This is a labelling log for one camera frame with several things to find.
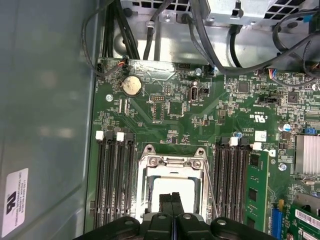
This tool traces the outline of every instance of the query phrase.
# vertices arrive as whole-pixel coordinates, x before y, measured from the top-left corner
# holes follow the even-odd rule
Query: ul logo
[[[6,214],[9,214],[11,210],[16,206],[16,195],[17,192],[14,191],[7,199],[6,204]]]

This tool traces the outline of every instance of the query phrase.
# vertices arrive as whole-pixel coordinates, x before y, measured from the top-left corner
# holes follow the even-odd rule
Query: screw
[[[227,222],[225,220],[219,219],[218,221],[216,221],[219,225],[227,225]]]
[[[152,158],[150,158],[150,160],[149,160],[149,164],[150,164],[151,166],[156,166],[156,165],[158,164],[158,161],[157,161],[157,159],[156,159],[155,157],[152,157]]]
[[[183,218],[184,219],[191,219],[191,215],[190,214],[185,214],[185,215],[183,215]]]
[[[294,236],[291,233],[287,233],[286,240],[294,240]]]
[[[201,162],[199,162],[199,161],[194,161],[194,162],[193,162],[193,167],[196,168],[196,169],[201,168]]]
[[[201,76],[201,74],[202,74],[201,68],[196,68],[196,69],[194,70],[194,73],[195,73],[196,76]]]
[[[112,96],[111,94],[108,94],[107,96],[105,96],[105,100],[107,102],[111,102],[114,99],[114,96]]]
[[[165,16],[164,16],[164,20],[168,23],[168,22],[170,22],[170,18],[171,18],[171,16],[169,15],[169,14],[166,14]]]
[[[278,169],[280,171],[285,171],[285,170],[287,170],[287,165],[285,165],[284,163],[280,163],[278,166]]]

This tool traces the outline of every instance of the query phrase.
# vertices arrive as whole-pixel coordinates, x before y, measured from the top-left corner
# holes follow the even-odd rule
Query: silver heatsink
[[[320,136],[296,137],[295,172],[320,176]]]

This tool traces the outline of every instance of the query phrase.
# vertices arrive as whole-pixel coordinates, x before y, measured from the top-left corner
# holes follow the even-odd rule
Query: white label
[[[307,224],[310,224],[311,226],[315,227],[316,229],[320,229],[320,221],[319,220],[303,213],[302,211],[299,211],[298,209],[295,210],[295,217],[304,221]]]
[[[25,221],[28,168],[6,177],[1,237],[8,235]]]
[[[310,235],[309,233],[307,232],[303,232],[303,237],[306,239],[306,240],[319,240],[318,238],[315,238],[314,236]]]
[[[267,141],[267,132],[266,131],[255,131],[254,132],[254,141],[255,142],[266,142]]]

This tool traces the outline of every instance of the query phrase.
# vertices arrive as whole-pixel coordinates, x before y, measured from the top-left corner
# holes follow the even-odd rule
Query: black ram slot
[[[125,161],[125,142],[117,141],[115,151],[115,199],[114,199],[114,219],[121,217],[122,196],[123,196],[123,179],[124,179],[124,161]]]
[[[125,207],[125,215],[130,216],[130,210],[131,210],[131,189],[132,189],[132,183],[133,183],[133,168],[134,168],[134,154],[135,154],[135,142],[134,142],[134,134],[128,133],[126,138],[126,164],[127,164],[127,180],[125,182],[124,187],[124,207]]]
[[[95,191],[95,213],[94,213],[94,229],[98,228],[104,221],[102,209],[102,197],[104,191],[104,175],[105,175],[105,155],[106,155],[106,139],[98,141],[98,169]]]
[[[111,216],[113,213],[113,193],[114,193],[114,168],[115,168],[115,143],[113,140],[113,133],[112,138],[108,140],[108,154],[107,154],[107,161],[105,164],[106,169],[106,184],[105,184],[105,213],[106,217],[104,218],[104,224],[111,222]]]
[[[244,221],[249,152],[248,146],[216,144],[212,186],[219,217]]]

